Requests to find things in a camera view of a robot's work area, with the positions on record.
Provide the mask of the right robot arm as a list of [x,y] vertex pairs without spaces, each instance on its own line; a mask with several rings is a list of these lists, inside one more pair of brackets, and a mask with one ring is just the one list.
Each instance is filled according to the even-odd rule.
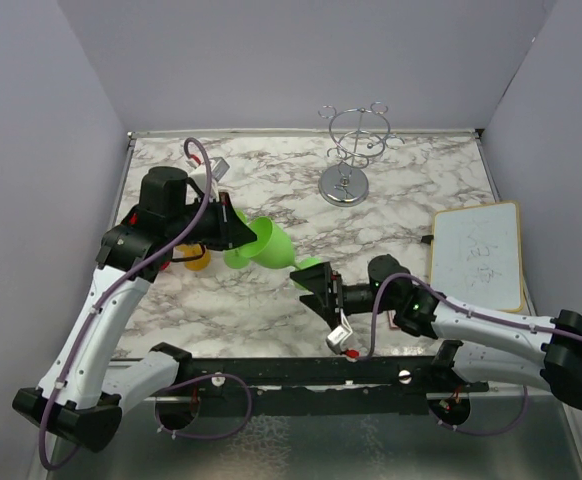
[[390,312],[402,332],[440,341],[430,367],[438,389],[489,381],[531,386],[582,411],[581,314],[529,316],[477,307],[434,290],[391,255],[374,257],[367,274],[367,283],[347,286],[322,262],[290,275],[306,291],[301,302],[330,327],[334,353],[343,353],[352,334],[349,316]]

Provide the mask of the green wine glass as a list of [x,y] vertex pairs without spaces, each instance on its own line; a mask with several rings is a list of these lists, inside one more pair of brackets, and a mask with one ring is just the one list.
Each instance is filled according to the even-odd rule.
[[223,253],[223,261],[227,267],[235,270],[243,269],[250,264],[250,260],[244,257],[238,248],[226,250]]
[[317,257],[298,261],[291,238],[269,217],[258,217],[248,225],[257,234],[257,240],[238,249],[244,257],[257,265],[270,270],[288,267],[300,270],[322,262]]

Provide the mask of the orange wine glass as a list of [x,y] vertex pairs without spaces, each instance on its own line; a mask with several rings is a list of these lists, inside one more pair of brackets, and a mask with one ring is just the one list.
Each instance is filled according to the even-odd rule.
[[174,263],[182,264],[191,271],[204,270],[211,261],[209,250],[201,244],[179,245],[176,250],[181,254],[178,258],[173,258]]

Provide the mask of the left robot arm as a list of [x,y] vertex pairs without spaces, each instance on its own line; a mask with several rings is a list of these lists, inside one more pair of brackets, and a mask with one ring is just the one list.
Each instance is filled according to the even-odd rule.
[[113,439],[123,415],[154,393],[177,395],[210,375],[195,377],[192,356],[160,343],[129,370],[107,372],[125,327],[178,245],[231,250],[255,241],[226,191],[196,192],[187,173],[153,167],[139,200],[107,231],[96,257],[89,293],[61,353],[37,386],[21,388],[12,406],[38,426],[91,452]]

